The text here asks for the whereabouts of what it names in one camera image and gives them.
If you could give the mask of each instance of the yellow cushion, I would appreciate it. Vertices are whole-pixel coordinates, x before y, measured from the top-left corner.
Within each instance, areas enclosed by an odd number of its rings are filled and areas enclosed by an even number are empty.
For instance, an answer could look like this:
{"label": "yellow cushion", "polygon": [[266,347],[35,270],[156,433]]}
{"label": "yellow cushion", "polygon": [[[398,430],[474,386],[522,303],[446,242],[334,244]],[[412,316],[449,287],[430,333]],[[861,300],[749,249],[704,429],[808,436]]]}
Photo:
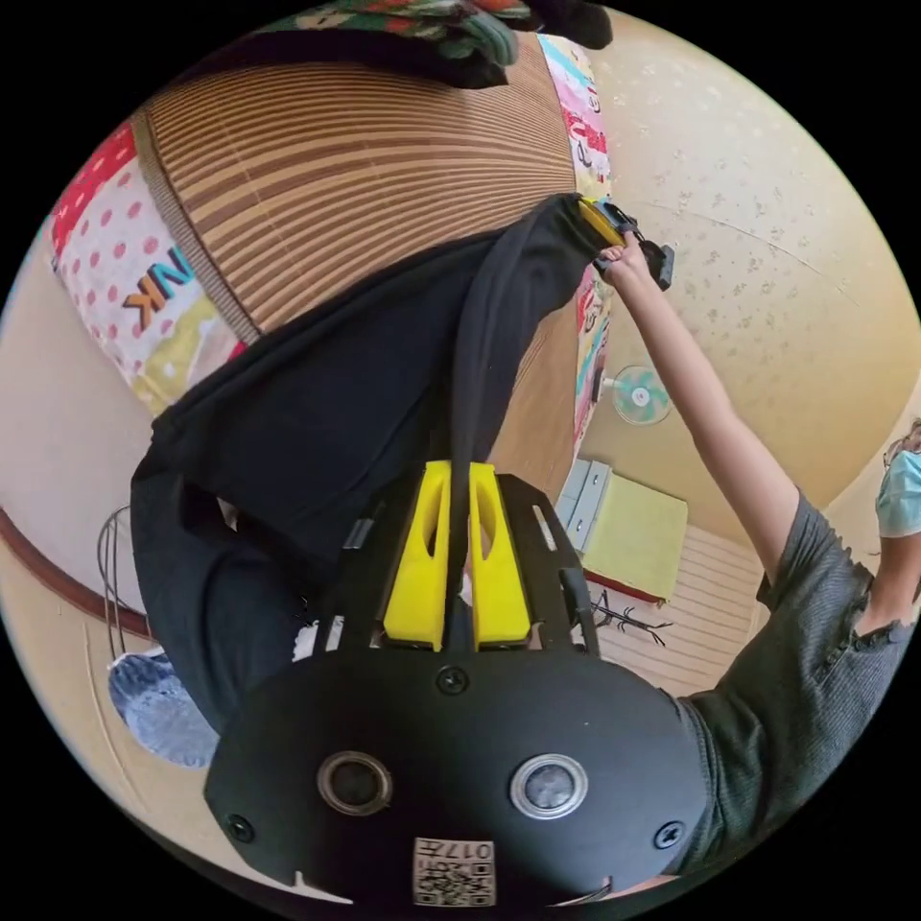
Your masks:
{"label": "yellow cushion", "polygon": [[686,502],[612,474],[582,565],[668,601],[687,525]]}

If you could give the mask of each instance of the hand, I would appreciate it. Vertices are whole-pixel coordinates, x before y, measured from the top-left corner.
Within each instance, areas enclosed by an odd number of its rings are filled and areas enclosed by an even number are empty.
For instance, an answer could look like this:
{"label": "hand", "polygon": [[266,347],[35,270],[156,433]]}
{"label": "hand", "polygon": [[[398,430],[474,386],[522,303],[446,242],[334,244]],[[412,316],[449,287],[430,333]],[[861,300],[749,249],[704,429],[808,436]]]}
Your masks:
{"label": "hand", "polygon": [[608,259],[611,262],[604,272],[604,281],[616,288],[618,292],[622,284],[652,280],[649,264],[640,249],[640,242],[636,239],[636,235],[628,230],[624,234],[624,239],[625,247],[609,247],[601,253],[602,259]]}

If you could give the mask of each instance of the yellow mount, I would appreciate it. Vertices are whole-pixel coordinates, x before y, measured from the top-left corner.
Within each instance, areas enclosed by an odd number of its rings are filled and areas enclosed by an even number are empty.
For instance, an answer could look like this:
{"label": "yellow mount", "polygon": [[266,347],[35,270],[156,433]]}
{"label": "yellow mount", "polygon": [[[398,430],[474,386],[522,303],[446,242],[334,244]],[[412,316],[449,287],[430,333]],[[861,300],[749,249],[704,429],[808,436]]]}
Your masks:
{"label": "yellow mount", "polygon": [[[475,648],[523,645],[531,617],[495,468],[471,464],[469,482]],[[450,491],[451,462],[427,463],[384,615],[384,631],[393,642],[441,650]]]}

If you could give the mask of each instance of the gray shirt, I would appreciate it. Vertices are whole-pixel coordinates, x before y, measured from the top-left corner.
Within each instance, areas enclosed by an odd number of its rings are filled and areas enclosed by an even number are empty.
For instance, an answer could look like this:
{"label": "gray shirt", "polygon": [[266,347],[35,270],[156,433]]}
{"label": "gray shirt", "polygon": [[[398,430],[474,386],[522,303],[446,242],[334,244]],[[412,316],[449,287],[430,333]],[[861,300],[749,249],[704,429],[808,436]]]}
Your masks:
{"label": "gray shirt", "polygon": [[800,496],[776,583],[761,583],[767,624],[712,691],[680,698],[697,737],[708,803],[668,872],[741,855],[828,779],[875,713],[913,627],[865,636],[854,624],[872,574]]}

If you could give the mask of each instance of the polka dot fabric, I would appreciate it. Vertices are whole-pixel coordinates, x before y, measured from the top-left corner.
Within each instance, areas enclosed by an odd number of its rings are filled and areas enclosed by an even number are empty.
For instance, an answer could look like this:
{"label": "polka dot fabric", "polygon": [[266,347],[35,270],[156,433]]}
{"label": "polka dot fabric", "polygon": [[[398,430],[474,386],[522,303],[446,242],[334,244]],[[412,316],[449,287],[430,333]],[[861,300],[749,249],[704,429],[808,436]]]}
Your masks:
{"label": "polka dot fabric", "polygon": [[242,349],[160,218],[128,125],[65,190],[50,237],[89,334],[152,412]]}
{"label": "polka dot fabric", "polygon": [[89,223],[84,212],[106,183],[135,160],[134,135],[126,123],[110,135],[86,161],[76,178],[64,190],[51,222],[51,242],[58,259],[74,232],[86,234]]}

